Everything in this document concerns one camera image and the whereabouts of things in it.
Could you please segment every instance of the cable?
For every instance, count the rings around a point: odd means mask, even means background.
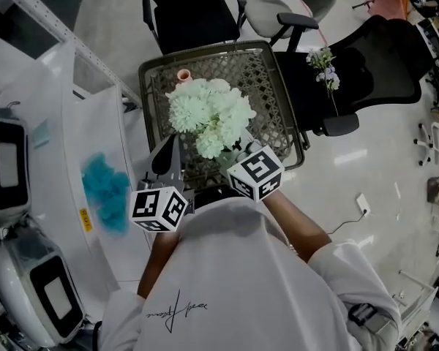
[[[99,349],[97,346],[97,340],[98,340],[101,325],[102,325],[102,321],[98,321],[96,322],[96,324],[94,324],[93,335],[91,337],[93,351],[97,351]]]
[[[7,108],[11,108],[13,105],[19,105],[19,104],[21,104],[21,102],[11,102],[8,103]]]
[[[363,214],[361,215],[361,217],[359,217],[358,219],[351,220],[351,221],[345,221],[345,222],[342,222],[342,223],[340,224],[339,227],[337,227],[337,228],[336,228],[334,231],[332,231],[331,233],[327,233],[327,235],[331,235],[331,234],[335,233],[335,232],[336,232],[338,229],[340,229],[341,226],[343,226],[344,224],[350,224],[351,222],[360,222],[366,213],[367,213],[367,209],[364,209],[364,210],[363,210]]]

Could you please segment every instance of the black office chair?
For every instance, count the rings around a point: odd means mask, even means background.
[[[143,20],[161,52],[237,40],[246,0],[237,0],[239,17],[235,21],[225,0],[154,0],[157,32],[151,16],[150,0],[143,0]]]
[[[294,29],[303,31],[315,25],[309,21]],[[300,131],[344,135],[358,129],[357,110],[418,102],[419,80],[433,65],[415,26],[381,16],[371,17],[330,48],[340,78],[339,89],[334,91],[335,103],[327,96],[325,86],[315,81],[315,70],[306,62],[307,53],[275,53]]]

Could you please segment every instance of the pink cup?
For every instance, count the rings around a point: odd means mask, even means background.
[[[180,69],[177,72],[177,79],[179,79],[180,83],[190,82],[192,80],[192,76],[190,75],[190,71],[187,69]]]

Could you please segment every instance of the flower bouquet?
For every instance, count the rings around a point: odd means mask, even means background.
[[[241,133],[256,116],[249,97],[223,79],[195,79],[176,85],[169,99],[169,121],[177,132],[196,136],[198,153],[207,159],[232,150]]]
[[[339,78],[335,72],[334,66],[331,64],[333,59],[334,56],[332,56],[330,48],[324,47],[320,50],[311,50],[307,54],[306,62],[318,71],[315,81],[324,84],[327,89],[327,96],[329,98],[331,97],[336,110],[337,106],[335,105],[334,91],[339,88]]]

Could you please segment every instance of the metal tray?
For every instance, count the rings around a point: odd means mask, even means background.
[[[273,51],[262,40],[210,45],[142,64],[138,75],[150,151],[174,133],[165,93],[176,87],[176,74],[180,69],[188,69],[194,79],[225,79],[231,87],[248,95],[251,108],[257,112],[248,127],[251,134],[262,144],[269,145],[282,161],[295,147],[296,163],[287,165],[286,170],[302,165],[304,152],[289,96]],[[184,180],[196,189],[205,187],[208,178],[216,178],[214,182],[218,182],[217,163],[198,155],[192,135],[182,135],[181,139],[188,159]],[[198,180],[203,180],[203,184],[192,183]]]

